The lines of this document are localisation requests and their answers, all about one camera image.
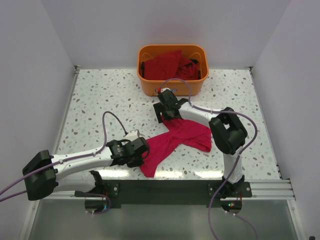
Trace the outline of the pink t shirt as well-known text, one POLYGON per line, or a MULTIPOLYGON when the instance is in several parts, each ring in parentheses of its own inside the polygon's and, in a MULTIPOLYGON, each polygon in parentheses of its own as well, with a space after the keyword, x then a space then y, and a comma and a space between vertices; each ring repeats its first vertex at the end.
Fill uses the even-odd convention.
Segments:
POLYGON ((179 145, 185 145, 203 152, 212 149, 211 130, 200 123, 173 119, 164 120, 167 132, 147 139, 149 154, 144 156, 144 164, 140 170, 147 178, 153 178, 158 165, 164 161, 179 145))

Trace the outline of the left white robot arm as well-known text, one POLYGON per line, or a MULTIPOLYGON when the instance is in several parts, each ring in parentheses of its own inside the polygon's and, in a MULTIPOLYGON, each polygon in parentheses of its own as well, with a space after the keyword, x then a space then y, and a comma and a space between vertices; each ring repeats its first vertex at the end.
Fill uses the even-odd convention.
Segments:
POLYGON ((22 170, 27 198, 36 201, 64 191, 99 196, 104 184, 91 172, 93 169, 123 165, 139 167, 149 152, 150 146, 143 137, 111 140, 101 149, 69 155, 51 155, 48 150, 42 150, 22 170))

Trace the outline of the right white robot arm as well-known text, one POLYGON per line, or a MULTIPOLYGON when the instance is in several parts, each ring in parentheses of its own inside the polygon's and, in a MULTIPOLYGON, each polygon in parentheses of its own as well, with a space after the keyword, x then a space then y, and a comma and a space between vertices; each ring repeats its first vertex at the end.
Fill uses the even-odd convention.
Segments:
POLYGON ((157 120, 171 121, 173 119, 190 120, 208 127, 213 136, 216 147, 223 153, 224 175, 222 180, 223 192, 230 197, 235 196, 245 180, 242 167, 237 160, 240 150, 243 149, 248 132, 235 114, 227 107, 223 110, 212 110, 206 107, 195 106, 189 99, 177 99, 169 88, 157 90, 159 102, 153 105, 157 120))

